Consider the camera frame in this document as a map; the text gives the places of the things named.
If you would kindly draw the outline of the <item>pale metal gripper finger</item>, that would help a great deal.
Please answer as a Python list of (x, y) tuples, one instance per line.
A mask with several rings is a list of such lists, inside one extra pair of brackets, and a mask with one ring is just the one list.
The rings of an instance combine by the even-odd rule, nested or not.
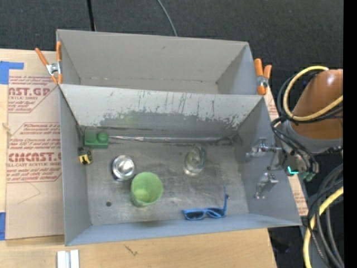
[(280, 147), (275, 145), (266, 145), (266, 140), (267, 139), (265, 137), (261, 137), (253, 145), (251, 145), (249, 151), (245, 153), (245, 160), (251, 161), (255, 157), (263, 157), (268, 152), (275, 154), (281, 151)]
[(279, 183), (279, 180), (273, 173), (264, 172), (255, 186), (254, 197), (256, 199), (264, 199), (266, 194)]

